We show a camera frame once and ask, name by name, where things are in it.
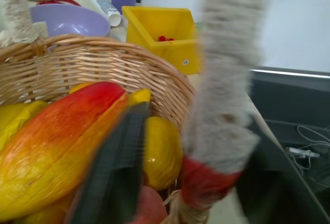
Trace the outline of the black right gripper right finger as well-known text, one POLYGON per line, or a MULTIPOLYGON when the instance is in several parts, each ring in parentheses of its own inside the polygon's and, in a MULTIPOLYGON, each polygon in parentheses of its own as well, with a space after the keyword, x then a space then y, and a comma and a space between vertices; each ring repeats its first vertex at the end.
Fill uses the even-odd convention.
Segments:
POLYGON ((330 216, 282 147, 255 120, 249 129, 260 141, 236 183, 249 224, 330 224, 330 216))

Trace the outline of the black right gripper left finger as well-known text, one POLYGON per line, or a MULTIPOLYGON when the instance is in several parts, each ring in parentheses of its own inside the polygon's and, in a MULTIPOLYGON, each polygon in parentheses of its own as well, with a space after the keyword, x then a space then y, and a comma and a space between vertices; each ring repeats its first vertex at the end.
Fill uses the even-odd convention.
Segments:
POLYGON ((143 181, 149 103, 128 109, 104 140, 65 224, 127 224, 135 216, 143 181))

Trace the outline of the red and yellow mango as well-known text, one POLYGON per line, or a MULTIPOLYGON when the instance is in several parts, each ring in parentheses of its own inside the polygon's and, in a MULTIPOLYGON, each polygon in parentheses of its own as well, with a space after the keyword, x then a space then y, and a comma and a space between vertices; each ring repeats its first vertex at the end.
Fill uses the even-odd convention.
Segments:
POLYGON ((37 212, 75 190, 127 105, 123 88, 98 82, 31 119, 0 152, 0 222, 37 212))

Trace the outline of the white adapter plug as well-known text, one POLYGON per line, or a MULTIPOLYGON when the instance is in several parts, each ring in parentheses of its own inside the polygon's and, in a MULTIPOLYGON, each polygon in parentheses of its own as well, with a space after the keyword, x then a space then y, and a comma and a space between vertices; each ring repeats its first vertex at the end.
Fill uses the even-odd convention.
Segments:
POLYGON ((311 150, 298 149, 293 147, 286 147, 286 152, 294 157, 298 158, 319 158, 320 154, 312 152, 311 150))

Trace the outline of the red apple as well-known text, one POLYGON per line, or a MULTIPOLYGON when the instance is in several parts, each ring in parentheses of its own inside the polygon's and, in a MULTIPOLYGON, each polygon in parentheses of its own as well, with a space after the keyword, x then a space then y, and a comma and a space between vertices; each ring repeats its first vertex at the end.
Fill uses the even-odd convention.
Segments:
POLYGON ((161 224, 167 216, 161 196, 151 187, 143 186, 135 217, 130 224, 161 224))

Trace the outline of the yellow lemon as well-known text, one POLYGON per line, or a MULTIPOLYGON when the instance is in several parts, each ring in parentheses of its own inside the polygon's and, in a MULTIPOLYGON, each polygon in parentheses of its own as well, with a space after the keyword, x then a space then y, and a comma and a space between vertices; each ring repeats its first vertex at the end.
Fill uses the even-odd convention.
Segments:
POLYGON ((146 121, 143 169, 150 187, 162 191, 177 179, 183 160, 180 133, 170 121, 152 116, 146 121))

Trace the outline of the yellow fruit under mango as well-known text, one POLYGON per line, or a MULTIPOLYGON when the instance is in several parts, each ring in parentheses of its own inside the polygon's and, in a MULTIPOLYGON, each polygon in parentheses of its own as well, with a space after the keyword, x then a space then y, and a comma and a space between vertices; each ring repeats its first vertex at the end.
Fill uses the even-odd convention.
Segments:
POLYGON ((13 224, 63 224, 73 198, 70 194, 41 211, 16 219, 13 224))

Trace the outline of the dark grey crate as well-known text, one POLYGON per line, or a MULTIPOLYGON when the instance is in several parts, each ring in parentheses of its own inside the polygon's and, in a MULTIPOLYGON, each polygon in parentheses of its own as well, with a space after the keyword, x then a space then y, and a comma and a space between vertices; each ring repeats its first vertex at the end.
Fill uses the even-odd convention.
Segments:
POLYGON ((272 134, 286 147, 319 158, 289 155, 292 164, 330 216, 330 75, 252 70, 250 98, 272 134))

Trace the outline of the small yellow-orange fruit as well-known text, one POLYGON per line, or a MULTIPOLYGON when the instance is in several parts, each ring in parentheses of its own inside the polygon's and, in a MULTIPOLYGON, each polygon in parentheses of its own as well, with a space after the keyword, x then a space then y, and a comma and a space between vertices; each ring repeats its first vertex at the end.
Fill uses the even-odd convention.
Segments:
POLYGON ((92 85, 92 84, 93 84, 93 82, 85 82, 85 83, 78 84, 78 85, 71 88, 71 90, 69 91, 69 95, 76 92, 76 91, 78 91, 78 90, 80 90, 80 89, 82 89, 82 88, 85 88, 89 85, 92 85))

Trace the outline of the yellow banana bunch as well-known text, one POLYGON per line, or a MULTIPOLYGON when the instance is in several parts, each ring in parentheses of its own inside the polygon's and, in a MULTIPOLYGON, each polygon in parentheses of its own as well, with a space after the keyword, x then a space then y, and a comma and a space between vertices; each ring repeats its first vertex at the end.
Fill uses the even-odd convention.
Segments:
POLYGON ((0 106, 0 151, 33 117, 49 104, 44 101, 0 106))

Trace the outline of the yellow plastic parts bin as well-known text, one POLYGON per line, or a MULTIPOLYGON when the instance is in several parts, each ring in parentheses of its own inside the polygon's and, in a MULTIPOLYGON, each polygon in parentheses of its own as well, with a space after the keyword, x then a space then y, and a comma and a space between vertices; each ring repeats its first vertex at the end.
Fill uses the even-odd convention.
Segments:
POLYGON ((192 14, 185 8, 124 6, 126 41, 145 47, 185 75, 199 73, 201 48, 192 14), (159 36, 174 41, 158 42, 159 36))

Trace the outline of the purple plastic bowl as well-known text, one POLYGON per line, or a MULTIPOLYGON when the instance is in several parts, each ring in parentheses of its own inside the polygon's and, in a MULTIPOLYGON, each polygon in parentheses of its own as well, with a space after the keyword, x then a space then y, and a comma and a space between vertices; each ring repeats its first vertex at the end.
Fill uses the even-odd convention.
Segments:
POLYGON ((110 31, 108 20, 88 8, 45 4, 33 6, 30 11, 34 23, 46 23, 50 37, 68 34, 104 37, 110 31))

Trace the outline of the white printed tube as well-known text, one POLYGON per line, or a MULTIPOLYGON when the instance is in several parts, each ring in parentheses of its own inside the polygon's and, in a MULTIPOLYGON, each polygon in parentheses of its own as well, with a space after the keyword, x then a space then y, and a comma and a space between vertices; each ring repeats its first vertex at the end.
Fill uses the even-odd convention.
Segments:
POLYGON ((121 23, 121 14, 109 0, 90 0, 109 22, 111 27, 117 27, 121 23))

